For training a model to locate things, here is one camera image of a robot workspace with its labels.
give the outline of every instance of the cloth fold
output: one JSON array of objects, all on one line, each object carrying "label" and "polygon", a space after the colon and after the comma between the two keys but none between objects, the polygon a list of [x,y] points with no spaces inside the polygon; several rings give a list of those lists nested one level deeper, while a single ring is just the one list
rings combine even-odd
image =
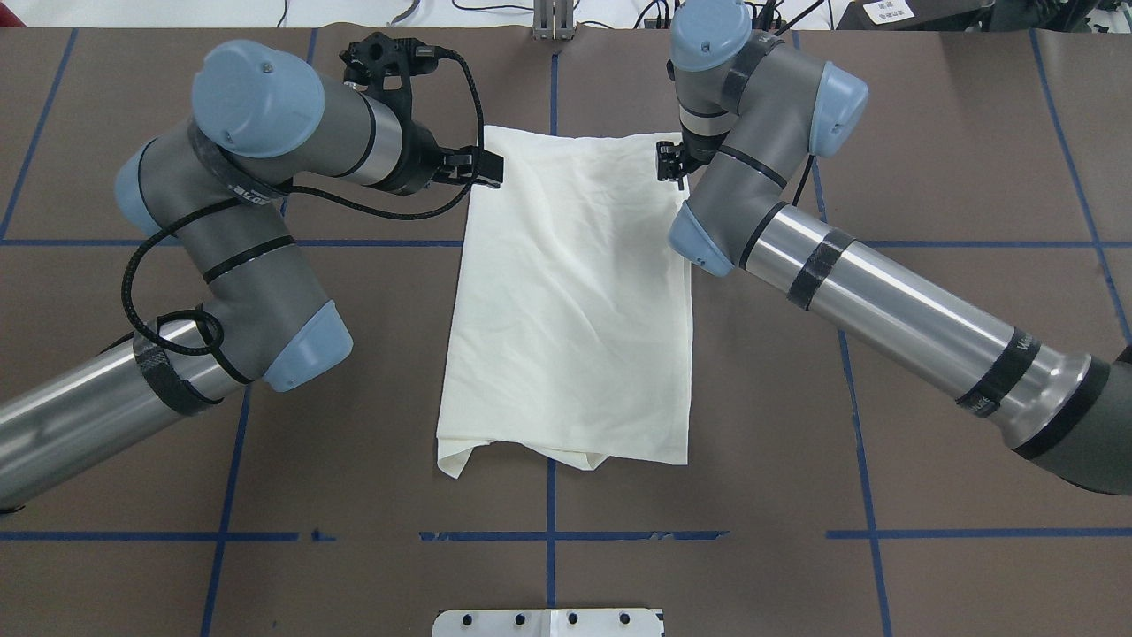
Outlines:
[{"label": "cloth fold", "polygon": [[678,134],[548,137],[487,127],[505,158],[474,188],[460,265],[437,465],[524,445],[580,470],[609,456],[687,464],[691,265],[668,246],[681,193],[657,181]]}]

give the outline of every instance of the light blue joint cap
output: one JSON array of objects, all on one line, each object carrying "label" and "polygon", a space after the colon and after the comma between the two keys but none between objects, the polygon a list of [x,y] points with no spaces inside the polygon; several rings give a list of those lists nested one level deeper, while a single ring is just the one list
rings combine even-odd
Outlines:
[{"label": "light blue joint cap", "polygon": [[866,103],[868,85],[833,66],[833,62],[825,62],[814,102],[814,119],[809,124],[811,154],[833,156],[860,121]]},{"label": "light blue joint cap", "polygon": [[275,358],[264,380],[275,391],[292,390],[342,363],[352,350],[342,316],[328,300]]},{"label": "light blue joint cap", "polygon": [[700,219],[692,213],[688,201],[684,201],[676,221],[668,230],[668,243],[684,258],[717,276],[726,276],[735,269],[735,265],[723,256],[715,241],[711,239]]},{"label": "light blue joint cap", "polygon": [[318,127],[325,107],[315,69],[249,40],[213,49],[192,80],[197,126],[221,147],[247,157],[298,148]]},{"label": "light blue joint cap", "polygon": [[[127,221],[142,230],[146,236],[152,236],[161,230],[161,225],[154,221],[149,208],[145,205],[145,198],[142,197],[142,155],[148,145],[138,148],[138,152],[118,170],[118,177],[114,178],[114,200],[118,201],[118,209],[122,210],[122,216]],[[181,242],[175,236],[169,236],[161,244],[179,246]]]},{"label": "light blue joint cap", "polygon": [[672,64],[686,71],[718,67],[749,38],[743,0],[688,0],[672,19]]}]

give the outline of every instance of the blue tape grid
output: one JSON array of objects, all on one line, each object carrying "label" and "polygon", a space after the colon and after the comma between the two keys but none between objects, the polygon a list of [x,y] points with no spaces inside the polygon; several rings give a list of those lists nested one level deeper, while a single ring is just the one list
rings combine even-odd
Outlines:
[{"label": "blue tape grid", "polygon": [[[792,31],[794,45],[801,50],[801,40],[798,32]],[[814,180],[814,196],[817,199],[817,212],[822,223],[829,223],[825,206],[825,192],[822,190],[822,171],[820,162],[814,157],[814,165],[811,174]],[[884,584],[884,562],[881,559],[881,541],[876,536],[876,515],[873,510],[873,487],[868,479],[868,459],[865,455],[865,436],[860,428],[860,411],[857,407],[857,386],[852,378],[852,361],[849,358],[849,341],[843,330],[838,330],[838,344],[841,351],[841,369],[846,377],[846,385],[849,387],[849,405],[852,416],[854,437],[857,441],[857,473],[860,481],[861,500],[865,506],[865,525],[868,528],[868,549],[873,559],[873,584],[876,587],[876,602],[881,613],[881,630],[884,637],[892,637],[892,618],[889,613],[889,593]]]},{"label": "blue tape grid", "polygon": [[[800,49],[800,41],[797,33],[791,33],[795,45]],[[318,29],[311,29],[310,42],[307,50],[307,61],[314,58]],[[55,76],[52,80],[51,89],[44,102],[40,118],[36,122],[35,131],[28,144],[24,161],[14,184],[8,204],[5,208],[3,218],[0,219],[0,246],[27,246],[27,247],[136,247],[140,241],[135,239],[8,239],[6,238],[12,215],[19,200],[28,169],[35,155],[36,147],[46,124],[51,106],[54,102],[59,86],[63,79],[63,74],[70,60],[78,37],[78,29],[71,29],[63,53],[60,58]],[[1045,71],[1045,63],[1041,58],[1041,50],[1038,44],[1036,32],[1030,32],[1030,42],[1034,50],[1035,62],[1041,84],[1043,95],[1049,110],[1050,120],[1057,136],[1066,167],[1073,181],[1078,200],[1081,205],[1082,215],[1089,230],[1089,241],[921,241],[921,240],[875,240],[866,241],[877,248],[1089,248],[1094,249],[1100,261],[1105,274],[1105,283],[1109,291],[1116,316],[1121,324],[1125,341],[1132,344],[1127,317],[1124,312],[1123,303],[1116,291],[1112,277],[1112,269],[1105,256],[1105,249],[1125,249],[1132,247],[1132,241],[1104,241],[1097,231],[1096,222],[1092,217],[1091,208],[1081,186],[1077,164],[1065,139],[1057,114],[1056,105],[1049,88]],[[550,131],[557,135],[558,129],[558,54],[551,58],[551,101],[550,101]],[[813,179],[815,196],[817,198],[817,209],[823,221],[826,219],[826,206],[824,192],[821,184],[821,171],[817,161],[814,162]],[[461,247],[462,240],[386,240],[386,239],[306,239],[300,240],[300,244],[309,247]],[[872,502],[872,488],[868,480],[868,466],[865,454],[864,438],[860,431],[860,416],[857,407],[856,388],[852,378],[852,363],[849,355],[848,342],[843,333],[839,332],[838,341],[841,350],[842,368],[846,382],[849,387],[854,430],[857,437],[858,468],[861,481],[861,492],[866,513],[867,530],[833,530],[826,532],[827,540],[867,540],[871,544],[874,563],[874,576],[876,579],[877,599],[881,606],[882,627],[885,637],[891,636],[891,621],[889,618],[887,599],[884,587],[883,565],[881,561],[880,542],[900,540],[944,540],[944,539],[1043,539],[1043,537],[1132,537],[1132,528],[1120,527],[1082,527],[1082,528],[954,528],[954,530],[878,530],[876,528],[875,515]],[[243,439],[247,431],[247,421],[250,412],[250,390],[246,390],[243,404],[240,413],[240,422],[237,429],[235,441],[232,453],[232,462],[229,467],[229,480],[225,489],[221,523],[217,532],[46,532],[46,531],[17,531],[0,532],[0,542],[211,542],[216,544],[214,552],[213,569],[209,577],[208,594],[204,616],[201,618],[200,634],[208,635],[211,630],[212,614],[215,609],[216,595],[220,586],[220,575],[223,567],[224,546],[229,542],[299,542],[299,533],[237,533],[230,532],[232,502],[234,499],[237,477],[239,474],[240,457],[242,454]],[[554,460],[547,462],[547,531],[542,532],[445,532],[445,533],[421,533],[422,542],[546,542],[547,543],[547,605],[556,605],[555,589],[555,544],[563,541],[574,542],[609,542],[609,541],[655,541],[672,539],[677,541],[714,541],[719,540],[727,532],[722,531],[674,531],[674,532],[559,532],[557,531],[557,464]],[[312,542],[334,542],[336,539],[315,530],[311,534]]]},{"label": "blue tape grid", "polygon": [[[797,32],[792,33],[795,46],[801,48]],[[1054,104],[1053,94],[1049,89],[1049,81],[1046,77],[1045,63],[1041,59],[1041,49],[1038,45],[1037,32],[1030,29],[1030,44],[1034,50],[1034,59],[1037,64],[1038,78],[1041,84],[1041,92],[1045,96],[1049,118],[1061,146],[1062,155],[1065,158],[1066,169],[1073,182],[1073,188],[1081,205],[1081,213],[1086,225],[1089,229],[1089,241],[866,241],[875,248],[883,247],[943,247],[943,248],[1089,248],[1097,253],[1105,276],[1105,285],[1108,289],[1109,298],[1113,301],[1121,330],[1125,343],[1132,344],[1132,333],[1129,330],[1127,317],[1124,305],[1113,279],[1108,259],[1105,256],[1106,248],[1126,248],[1130,241],[1103,241],[1097,231],[1092,210],[1089,207],[1088,198],[1081,186],[1077,163],[1070,152],[1069,143],[1065,139],[1064,130],[1061,126],[1061,118]],[[826,222],[826,206],[822,191],[821,171],[818,162],[814,161],[813,177],[814,190],[817,198],[817,209],[822,221]],[[846,381],[849,386],[849,398],[852,405],[854,431],[857,437],[857,463],[860,474],[861,493],[865,501],[865,520],[867,530],[835,530],[825,534],[827,540],[867,540],[873,556],[873,571],[876,580],[877,600],[881,606],[881,626],[885,637],[892,637],[892,621],[889,612],[887,593],[884,584],[884,568],[881,560],[880,543],[898,540],[974,540],[974,539],[1052,539],[1052,537],[1132,537],[1132,528],[1121,527],[1081,527],[1081,528],[953,528],[953,530],[878,530],[873,509],[872,487],[868,479],[868,464],[865,455],[865,440],[861,436],[860,414],[857,406],[857,391],[852,378],[852,362],[849,355],[849,344],[846,334],[838,330],[838,342],[841,348],[841,362],[844,370]]]}]

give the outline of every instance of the brown table surface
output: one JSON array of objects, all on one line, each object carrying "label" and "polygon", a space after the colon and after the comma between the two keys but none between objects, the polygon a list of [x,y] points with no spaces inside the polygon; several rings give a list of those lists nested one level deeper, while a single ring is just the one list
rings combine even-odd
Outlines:
[{"label": "brown table surface", "polygon": [[[128,330],[139,236],[113,177],[185,115],[212,46],[255,38],[336,75],[369,31],[0,29],[0,396]],[[468,58],[489,123],[678,124],[666,33],[413,34]],[[796,43],[872,88],[805,207],[1062,352],[1132,342],[1132,38]],[[473,140],[458,69],[414,87],[443,144]],[[305,181],[400,210],[452,192]],[[1132,500],[1022,462],[744,273],[694,275],[689,466],[581,473],[497,445],[447,479],[435,427],[465,210],[398,223],[293,197],[353,355],[290,394],[256,384],[0,520],[0,634],[426,636],[443,609],[620,605],[664,609],[669,636],[1132,634]],[[174,248],[136,289],[144,315],[207,293]]]}]

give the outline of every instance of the wire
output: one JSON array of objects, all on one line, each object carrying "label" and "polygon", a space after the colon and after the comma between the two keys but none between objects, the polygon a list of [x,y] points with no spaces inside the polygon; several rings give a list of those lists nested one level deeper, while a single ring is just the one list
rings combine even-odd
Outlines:
[{"label": "wire", "polygon": [[815,2],[813,5],[806,7],[806,10],[804,10],[803,12],[798,14],[797,16],[795,16],[792,20],[790,20],[790,21],[786,23],[784,25],[782,25],[782,28],[775,31],[774,35],[782,35],[783,33],[790,31],[790,27],[794,26],[794,25],[796,25],[796,24],[798,24],[798,20],[800,20],[801,18],[804,18],[804,17],[808,16],[809,14],[814,12],[814,9],[821,7],[825,2],[826,2],[826,0],[815,0]]},{"label": "wire", "polygon": [[228,209],[230,207],[239,205],[239,199],[231,198],[224,199],[222,201],[216,201],[212,205],[206,205],[205,207],[187,214],[166,227],[157,230],[157,232],[142,241],[142,244],[134,250],[134,255],[130,256],[129,262],[126,264],[126,272],[122,273],[122,309],[126,310],[126,320],[130,322],[130,326],[138,332],[146,341],[149,343],[161,346],[175,354],[182,354],[185,356],[206,356],[220,351],[221,344],[224,343],[224,328],[220,325],[218,318],[208,313],[203,309],[185,309],[181,311],[174,311],[173,313],[166,313],[162,318],[186,318],[190,321],[199,321],[208,324],[213,328],[213,338],[209,343],[205,344],[205,347],[185,347],[183,345],[178,345],[151,330],[142,317],[138,316],[137,309],[134,307],[134,277],[137,275],[138,265],[142,264],[142,258],[145,257],[146,252],[153,249],[154,246],[173,235],[178,230],[185,227],[189,223],[204,218],[209,214],[217,213],[222,209]]},{"label": "wire", "polygon": [[[644,21],[645,14],[649,12],[649,9],[651,9],[653,5],[657,6],[657,28],[664,28],[661,25],[664,23],[664,20],[670,20],[671,16],[671,14],[669,12],[668,0],[651,0],[648,5],[645,5],[644,9],[641,9],[641,15],[637,16],[637,20],[633,23],[633,28],[641,27],[641,23]],[[664,16],[668,16],[667,18],[662,18],[660,15],[661,5],[664,6]]]},{"label": "wire", "polygon": [[809,155],[806,160],[806,170],[801,171],[801,181],[798,181],[798,189],[794,191],[794,203],[790,205],[798,205],[798,199],[801,198],[801,189],[806,187],[806,179],[809,178],[809,169],[814,167],[814,155]]},{"label": "wire", "polygon": [[[288,193],[298,192],[305,195],[314,195],[316,197],[321,197],[324,199],[334,201],[338,205],[343,205],[359,212],[365,212],[367,214],[372,214],[374,216],[380,216],[383,218],[393,218],[397,221],[413,221],[417,218],[430,218],[432,216],[438,216],[448,212],[465,195],[472,189],[472,184],[480,175],[480,155],[483,154],[483,104],[480,101],[480,93],[475,88],[475,80],[472,78],[472,69],[468,66],[468,61],[464,58],[449,49],[443,49],[440,46],[436,48],[437,58],[454,60],[460,64],[460,68],[464,71],[464,79],[468,80],[468,89],[472,95],[472,104],[475,106],[475,153],[472,156],[472,173],[468,179],[468,182],[456,192],[456,196],[452,198],[448,203],[441,205],[438,208],[430,209],[428,212],[414,213],[414,214],[403,214],[396,212],[386,212],[384,209],[378,209],[370,207],[357,201],[352,201],[345,197],[340,197],[333,192],[327,192],[318,188],[310,188],[308,186],[292,186],[290,181],[280,186],[278,188]],[[154,235],[149,236],[138,246],[137,250],[130,257],[129,262],[126,265],[126,272],[122,273],[122,309],[126,311],[126,318],[130,322],[130,326],[142,335],[143,338],[149,343],[157,345],[164,350],[168,350],[175,354],[181,354],[185,356],[206,356],[220,353],[220,346],[224,343],[224,328],[221,326],[218,318],[216,316],[203,310],[203,309],[183,309],[179,311],[173,311],[171,313],[162,315],[157,318],[157,329],[161,329],[162,321],[177,320],[177,318],[183,318],[183,320],[197,321],[206,324],[212,328],[212,339],[205,344],[205,347],[185,347],[178,345],[169,339],[165,339],[160,334],[151,330],[148,326],[142,321],[142,317],[138,315],[137,309],[134,307],[134,277],[137,274],[138,266],[142,264],[142,258],[145,257],[154,246],[165,240],[166,238],[173,235],[178,230],[185,227],[189,223],[204,218],[209,214],[215,214],[222,209],[228,209],[230,207],[239,205],[239,199],[231,198],[224,199],[222,201],[207,205],[191,214],[178,218],[166,227],[162,227]]]},{"label": "wire", "polygon": [[521,11],[533,11],[532,7],[523,7],[521,5],[488,5],[487,7],[464,7],[456,0],[452,0],[452,6],[462,11],[494,11],[496,9],[518,9]]},{"label": "wire", "polygon": [[397,24],[398,21],[408,18],[409,16],[413,15],[413,11],[415,11],[417,7],[420,7],[420,6],[421,6],[421,0],[413,0],[412,2],[409,3],[409,8],[408,9],[405,9],[404,11],[401,11],[400,14],[397,14],[397,17],[393,18],[392,20],[389,20],[389,24],[386,25],[386,26],[393,26],[393,25]]}]

